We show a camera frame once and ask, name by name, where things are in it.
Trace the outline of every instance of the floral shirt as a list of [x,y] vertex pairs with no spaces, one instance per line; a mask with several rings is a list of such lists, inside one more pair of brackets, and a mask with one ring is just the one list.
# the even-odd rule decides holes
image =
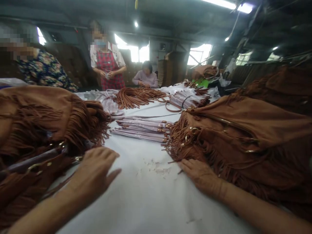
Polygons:
[[61,87],[78,92],[78,87],[66,75],[62,65],[48,52],[39,50],[37,58],[17,60],[17,64],[28,84]]

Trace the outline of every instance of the face mask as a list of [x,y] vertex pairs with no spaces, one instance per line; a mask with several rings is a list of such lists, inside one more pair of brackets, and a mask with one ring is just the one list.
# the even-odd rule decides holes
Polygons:
[[95,39],[94,43],[99,46],[99,47],[105,47],[106,46],[106,42],[101,40],[101,39]]

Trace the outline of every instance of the ceiling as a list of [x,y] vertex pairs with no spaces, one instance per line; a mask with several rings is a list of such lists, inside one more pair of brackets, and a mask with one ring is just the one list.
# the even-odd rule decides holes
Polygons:
[[[236,47],[249,21],[261,6],[248,33],[247,48],[279,46],[280,52],[295,53],[311,49],[312,1],[310,0],[238,0],[255,6],[250,14],[240,13],[233,35],[227,42]],[[88,19],[109,20],[123,23],[133,33],[147,34],[144,28],[152,28],[154,35],[163,36],[157,29],[170,32],[168,39],[225,43],[233,29],[237,12],[202,0],[2,0],[3,4],[45,9]],[[138,21],[140,30],[134,28]]]

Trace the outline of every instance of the pink shirt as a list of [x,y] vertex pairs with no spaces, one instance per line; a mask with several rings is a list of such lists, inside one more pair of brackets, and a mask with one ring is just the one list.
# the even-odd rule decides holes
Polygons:
[[135,85],[138,85],[138,82],[142,81],[144,84],[149,84],[150,88],[158,88],[158,79],[156,73],[152,72],[149,76],[146,76],[144,72],[138,71],[136,76],[132,79],[132,82]]

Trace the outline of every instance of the worker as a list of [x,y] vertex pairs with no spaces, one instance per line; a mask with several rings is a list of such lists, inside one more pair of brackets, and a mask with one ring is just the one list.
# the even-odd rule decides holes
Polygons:
[[23,40],[6,42],[4,46],[7,51],[12,52],[12,57],[25,76],[26,83],[78,92],[78,87],[70,80],[62,65],[52,54],[34,48]]
[[144,88],[158,88],[158,79],[156,73],[153,72],[153,67],[150,61],[145,61],[142,65],[142,70],[138,71],[132,79],[135,85]]
[[97,21],[91,23],[93,43],[90,46],[91,67],[100,76],[102,90],[125,87],[123,72],[127,70],[117,45],[109,41],[107,30]]
[[[17,221],[9,234],[52,234],[101,196],[121,172],[110,170],[119,155],[105,147],[88,151],[68,185]],[[311,234],[312,224],[219,178],[205,163],[178,163],[205,195],[228,206],[261,233]]]

